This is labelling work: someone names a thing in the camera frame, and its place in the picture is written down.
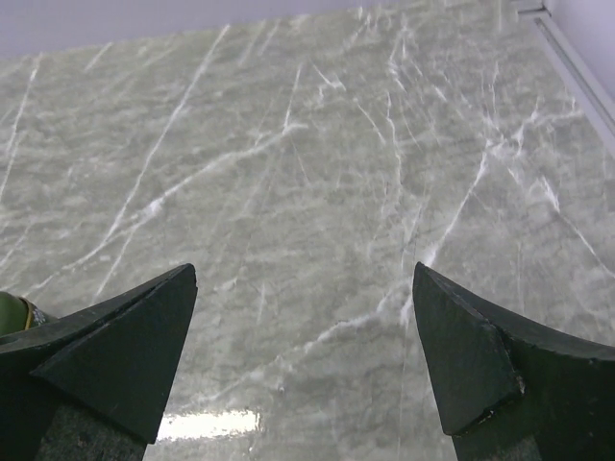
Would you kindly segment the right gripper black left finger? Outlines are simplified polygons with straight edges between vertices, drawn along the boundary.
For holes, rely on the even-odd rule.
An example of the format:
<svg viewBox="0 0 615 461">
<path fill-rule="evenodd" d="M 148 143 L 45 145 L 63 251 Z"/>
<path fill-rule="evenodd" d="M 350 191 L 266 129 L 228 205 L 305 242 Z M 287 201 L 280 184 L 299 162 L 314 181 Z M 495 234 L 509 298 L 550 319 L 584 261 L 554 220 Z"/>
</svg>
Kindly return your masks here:
<svg viewBox="0 0 615 461">
<path fill-rule="evenodd" d="M 37 328 L 1 335 L 5 460 L 139 460 L 156 442 L 197 297 L 178 266 Z"/>
</svg>

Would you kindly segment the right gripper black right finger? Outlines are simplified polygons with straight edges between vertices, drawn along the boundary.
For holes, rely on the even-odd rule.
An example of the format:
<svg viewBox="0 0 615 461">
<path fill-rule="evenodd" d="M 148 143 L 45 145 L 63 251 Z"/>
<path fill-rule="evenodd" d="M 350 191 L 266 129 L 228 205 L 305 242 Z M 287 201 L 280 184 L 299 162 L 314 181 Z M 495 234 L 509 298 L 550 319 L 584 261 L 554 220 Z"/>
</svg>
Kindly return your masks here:
<svg viewBox="0 0 615 461">
<path fill-rule="evenodd" d="M 612 347 L 509 311 L 423 263 L 412 297 L 457 459 L 613 459 Z"/>
</svg>

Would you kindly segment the green cookie tin box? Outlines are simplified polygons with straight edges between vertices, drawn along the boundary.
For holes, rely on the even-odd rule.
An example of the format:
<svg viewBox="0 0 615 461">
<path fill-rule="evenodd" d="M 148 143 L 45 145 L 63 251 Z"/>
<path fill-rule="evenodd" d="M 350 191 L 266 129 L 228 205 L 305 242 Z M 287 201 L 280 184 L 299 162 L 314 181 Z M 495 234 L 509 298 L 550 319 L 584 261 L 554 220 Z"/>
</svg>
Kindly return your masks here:
<svg viewBox="0 0 615 461">
<path fill-rule="evenodd" d="M 57 318 L 44 312 L 25 298 L 0 292 L 0 333 L 2 336 L 56 322 Z"/>
</svg>

